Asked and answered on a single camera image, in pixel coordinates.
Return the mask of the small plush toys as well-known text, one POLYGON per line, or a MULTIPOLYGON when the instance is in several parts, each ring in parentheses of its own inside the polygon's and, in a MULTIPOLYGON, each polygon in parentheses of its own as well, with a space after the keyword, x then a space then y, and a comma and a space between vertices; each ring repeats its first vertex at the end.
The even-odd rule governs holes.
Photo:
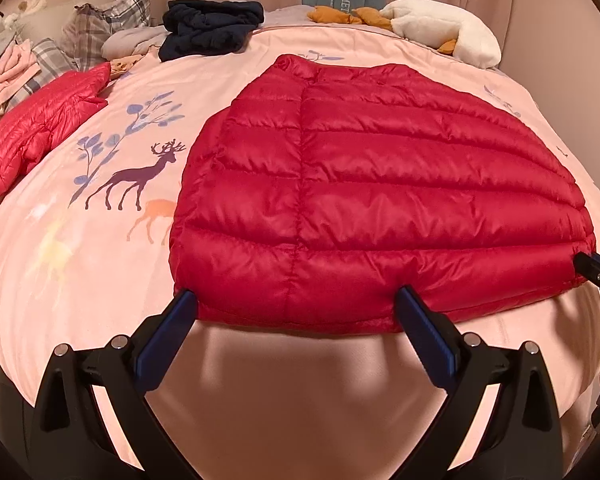
POLYGON ((18 41, 32 39, 33 42, 38 42, 43 37, 37 32, 30 30, 29 35, 26 35, 27 19, 43 11, 46 6, 46 0, 22 0, 15 11, 7 14, 0 11, 0 42, 14 39, 18 41))

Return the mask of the red down puffer jacket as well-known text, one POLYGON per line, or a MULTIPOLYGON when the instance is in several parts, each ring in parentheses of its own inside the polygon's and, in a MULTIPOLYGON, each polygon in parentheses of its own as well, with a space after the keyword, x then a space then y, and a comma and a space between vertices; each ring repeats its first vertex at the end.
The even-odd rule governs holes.
POLYGON ((571 172, 520 119, 411 67, 283 55, 189 151, 169 264, 207 322, 391 333, 401 287, 460 322, 580 285, 571 172))

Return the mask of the pile of pink clothes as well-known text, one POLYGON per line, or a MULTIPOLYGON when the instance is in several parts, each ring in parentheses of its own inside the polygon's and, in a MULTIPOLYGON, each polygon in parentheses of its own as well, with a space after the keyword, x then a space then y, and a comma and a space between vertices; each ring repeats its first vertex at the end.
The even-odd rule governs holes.
POLYGON ((31 40, 12 40, 0 57, 0 119, 6 103, 39 71, 31 40))

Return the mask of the grey garment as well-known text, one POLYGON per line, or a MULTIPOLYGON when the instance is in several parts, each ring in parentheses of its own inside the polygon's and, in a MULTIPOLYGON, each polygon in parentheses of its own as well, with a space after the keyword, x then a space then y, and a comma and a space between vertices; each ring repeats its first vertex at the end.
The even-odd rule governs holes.
POLYGON ((104 42, 100 54, 107 61, 145 55, 152 47, 160 47, 168 35, 169 32, 162 25, 120 30, 104 42))

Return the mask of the pink deer print duvet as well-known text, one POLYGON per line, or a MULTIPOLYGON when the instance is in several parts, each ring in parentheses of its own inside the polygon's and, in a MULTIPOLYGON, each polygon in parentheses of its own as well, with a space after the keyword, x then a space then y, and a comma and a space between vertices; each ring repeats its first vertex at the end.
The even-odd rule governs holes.
MULTIPOLYGON (((529 93, 502 73, 326 26, 257 32, 244 52, 218 58, 145 58, 0 201, 0 364, 26 399, 36 397, 55 346, 100 347, 172 298, 169 242, 189 151, 206 121, 283 55, 405 65, 514 115, 576 179, 600 252, 600 190, 529 93)), ((496 346, 536 341, 561 412, 600 369, 600 293, 589 284, 457 323, 496 346)), ((326 335, 212 323, 198 311, 149 402, 207 479, 383 479, 442 398, 400 325, 326 335)))

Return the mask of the navy blue garment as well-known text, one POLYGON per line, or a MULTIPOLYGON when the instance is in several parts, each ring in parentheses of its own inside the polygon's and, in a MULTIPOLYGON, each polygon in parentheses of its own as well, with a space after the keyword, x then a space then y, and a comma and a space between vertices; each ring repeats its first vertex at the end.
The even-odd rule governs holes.
POLYGON ((263 22, 257 1, 171 0, 162 17, 168 34, 158 51, 160 61, 240 52, 263 22))

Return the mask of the plaid pillow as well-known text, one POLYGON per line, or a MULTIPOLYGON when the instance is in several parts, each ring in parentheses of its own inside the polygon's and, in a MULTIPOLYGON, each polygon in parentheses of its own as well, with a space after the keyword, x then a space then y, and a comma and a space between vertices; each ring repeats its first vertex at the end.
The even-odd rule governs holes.
POLYGON ((102 46, 113 34, 150 24, 151 0, 116 0, 106 8, 83 3, 76 6, 62 28, 61 50, 81 72, 102 63, 102 46))

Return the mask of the white goose plush toy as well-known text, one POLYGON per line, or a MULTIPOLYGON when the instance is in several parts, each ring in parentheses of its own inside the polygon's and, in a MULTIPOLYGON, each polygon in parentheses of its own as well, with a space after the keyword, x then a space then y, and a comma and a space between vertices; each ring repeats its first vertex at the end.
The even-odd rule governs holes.
POLYGON ((494 32, 477 15, 434 0, 394 0, 377 10, 362 6, 346 12, 314 6, 306 16, 315 23, 368 25, 390 30, 403 39, 454 56, 478 68, 501 63, 494 32))

